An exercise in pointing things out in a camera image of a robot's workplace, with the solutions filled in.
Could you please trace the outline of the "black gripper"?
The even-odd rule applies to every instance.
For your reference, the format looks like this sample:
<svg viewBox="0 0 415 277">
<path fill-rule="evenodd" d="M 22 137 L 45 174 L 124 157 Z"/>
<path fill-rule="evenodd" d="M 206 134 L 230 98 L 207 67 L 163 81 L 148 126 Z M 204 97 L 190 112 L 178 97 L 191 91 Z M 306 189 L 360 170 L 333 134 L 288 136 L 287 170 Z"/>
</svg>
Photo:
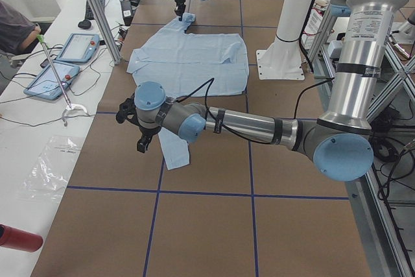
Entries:
<svg viewBox="0 0 415 277">
<path fill-rule="evenodd" d="M 154 128 L 146 128 L 144 126 L 139 126 L 141 131 L 141 138 L 137 142 L 137 151 L 139 152 L 146 152 L 146 149 L 149 148 L 153 136 L 160 132 L 160 126 L 156 126 Z"/>
<path fill-rule="evenodd" d="M 174 0 L 176 3 L 175 13 L 177 16 L 183 15 L 185 12 L 185 0 Z"/>
</svg>

